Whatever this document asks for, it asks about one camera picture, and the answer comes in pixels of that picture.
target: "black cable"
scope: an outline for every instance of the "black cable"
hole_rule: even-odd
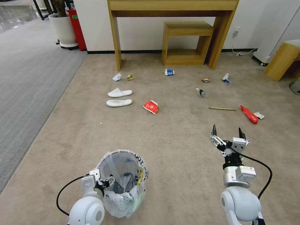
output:
[[[246,155],[244,155],[244,154],[242,154],[242,153],[237,152],[237,151],[234,150],[231,146],[228,146],[228,147],[229,147],[231,150],[233,150],[235,153],[239,154],[240,156],[245,157],[245,158],[248,158],[248,159],[250,159],[250,160],[252,160],[252,161],[255,161],[255,162],[257,162],[257,163],[263,165],[264,167],[266,167],[266,168],[269,170],[269,173],[270,173],[269,179],[268,179],[266,185],[265,185],[265,186],[263,187],[263,189],[260,191],[259,195],[257,196],[258,199],[260,199],[260,197],[262,196],[263,192],[267,189],[267,187],[269,186],[269,184],[270,184],[270,182],[271,182],[271,180],[272,180],[273,173],[272,173],[271,168],[268,167],[268,165],[264,164],[263,162],[261,162],[261,161],[259,161],[259,160],[257,160],[257,159],[251,158],[251,157],[249,157],[249,156],[246,156]]]
[[[58,195],[57,195],[57,197],[56,197],[56,206],[57,206],[57,208],[58,208],[63,214],[66,214],[67,216],[69,216],[69,214],[68,214],[66,211],[64,211],[62,208],[59,207],[59,204],[58,204],[59,195],[62,193],[62,191],[63,191],[68,185],[70,185],[70,184],[73,183],[74,181],[79,180],[79,179],[81,179],[81,178],[83,178],[83,177],[85,177],[85,176],[78,177],[78,178],[76,178],[76,179],[70,181],[69,183],[67,183],[67,184],[59,191],[59,193],[58,193]]]

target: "carpet floor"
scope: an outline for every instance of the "carpet floor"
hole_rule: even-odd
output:
[[[105,214],[106,225],[227,224],[221,207],[224,159],[209,140],[213,124],[218,136],[230,140],[238,127],[251,143],[245,154],[273,170],[261,198],[266,224],[292,225],[300,220],[300,98],[288,81],[274,82],[249,56],[222,53],[216,70],[204,66],[173,66],[164,75],[159,54],[124,54],[122,79],[114,82],[114,55],[88,55],[53,110],[20,166],[0,195],[3,224],[67,224],[56,208],[56,195],[70,180],[88,173],[107,151],[129,149],[141,155],[149,177],[140,208],[129,219]],[[127,81],[132,73],[134,80]],[[230,73],[231,84],[221,81]],[[210,83],[201,78],[208,77]],[[107,93],[133,90],[130,106],[110,108]],[[195,88],[206,92],[201,98]],[[142,105],[154,100],[157,115]],[[239,109],[265,115],[252,124]],[[237,111],[208,109],[235,108]],[[268,171],[245,159],[257,177],[250,190],[258,194]],[[60,205],[69,211],[82,196],[80,182],[67,187]]]
[[[48,19],[0,34],[0,193],[87,56],[56,40]]]

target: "red snack package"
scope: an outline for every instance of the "red snack package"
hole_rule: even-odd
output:
[[[146,104],[143,105],[143,107],[145,110],[152,112],[154,115],[156,115],[158,111],[158,103],[153,100],[146,102]]]
[[[258,118],[246,107],[241,106],[241,110],[243,111],[243,113],[245,113],[245,115],[249,118],[249,120],[254,123],[257,124],[258,122]]]

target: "wooden stick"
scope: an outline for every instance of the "wooden stick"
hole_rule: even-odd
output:
[[[220,110],[231,110],[231,111],[236,111],[236,109],[231,109],[231,108],[219,108],[219,107],[209,107],[210,109],[220,109]]]

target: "trash can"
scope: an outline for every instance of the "trash can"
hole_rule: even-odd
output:
[[[97,165],[101,179],[114,176],[115,182],[104,190],[103,204],[114,217],[130,217],[142,203],[148,170],[142,157],[129,150],[108,152]]]

